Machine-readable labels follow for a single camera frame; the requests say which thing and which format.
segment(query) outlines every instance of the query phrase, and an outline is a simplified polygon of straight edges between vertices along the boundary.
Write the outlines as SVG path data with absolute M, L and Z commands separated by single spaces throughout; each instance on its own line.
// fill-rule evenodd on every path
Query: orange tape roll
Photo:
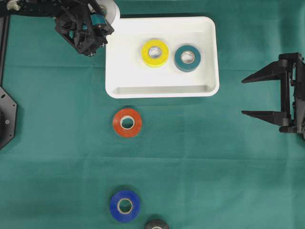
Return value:
M 130 128 L 125 128 L 123 127 L 122 123 L 125 119 L 128 118 L 130 118 L 133 121 L 133 125 Z M 120 110 L 113 117 L 112 126 L 119 136 L 135 137 L 141 131 L 142 119 L 137 111 L 131 108 L 125 108 Z

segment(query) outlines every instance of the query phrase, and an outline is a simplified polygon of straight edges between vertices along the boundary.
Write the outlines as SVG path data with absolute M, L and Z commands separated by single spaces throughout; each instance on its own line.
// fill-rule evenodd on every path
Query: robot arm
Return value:
M 0 0 L 0 17 L 53 17 L 55 30 L 79 54 L 93 56 L 114 32 L 96 0 Z

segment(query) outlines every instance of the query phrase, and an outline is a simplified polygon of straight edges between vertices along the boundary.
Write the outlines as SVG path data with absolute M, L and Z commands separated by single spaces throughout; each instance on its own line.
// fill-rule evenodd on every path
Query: blue tape roll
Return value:
M 132 204 L 131 210 L 127 213 L 122 212 L 119 208 L 120 201 L 124 199 L 129 200 Z M 140 198 L 137 194 L 129 190 L 117 192 L 110 201 L 110 212 L 112 216 L 122 223 L 133 221 L 138 216 L 140 209 Z
M 194 60 L 190 63 L 185 63 L 182 61 L 181 57 L 182 57 L 183 53 L 188 52 L 188 51 L 194 54 Z M 183 72 L 188 73 L 188 72 L 194 71 L 200 64 L 200 61 L 201 61 L 200 52 L 194 46 L 184 45 L 176 51 L 175 64 L 176 64 L 176 67 Z

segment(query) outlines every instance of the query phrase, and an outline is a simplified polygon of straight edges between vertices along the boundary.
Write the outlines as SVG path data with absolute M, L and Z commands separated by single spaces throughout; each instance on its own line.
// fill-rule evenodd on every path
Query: tape roll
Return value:
M 110 25 L 114 25 L 121 16 L 119 7 L 115 4 L 113 0 L 96 0 L 103 12 L 106 14 L 105 18 Z
M 169 56 L 167 45 L 160 40 L 150 40 L 142 47 L 142 59 L 152 68 L 163 66 Z
M 125 128 L 122 125 L 123 121 L 127 118 L 131 119 L 133 122 L 133 125 L 130 128 Z M 112 126 L 118 135 L 122 137 L 135 137 L 142 128 L 142 118 L 136 110 L 125 108 L 120 110 L 113 117 Z
M 155 219 L 146 223 L 144 229 L 170 229 L 170 227 L 163 220 Z
M 200 64 L 200 61 L 200 52 L 194 46 L 184 45 L 176 51 L 175 64 L 183 72 L 194 71 Z
M 129 201 L 131 208 L 127 212 L 120 209 L 122 201 Z M 133 221 L 141 209 L 140 198 L 132 191 L 123 190 L 113 195 L 110 200 L 110 212 L 113 218 L 122 223 Z

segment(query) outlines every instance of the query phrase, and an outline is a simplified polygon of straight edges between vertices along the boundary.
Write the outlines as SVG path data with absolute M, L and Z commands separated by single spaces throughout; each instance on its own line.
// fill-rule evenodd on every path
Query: black tape roll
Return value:
M 170 229 L 170 227 L 163 220 L 154 219 L 146 223 L 144 229 Z

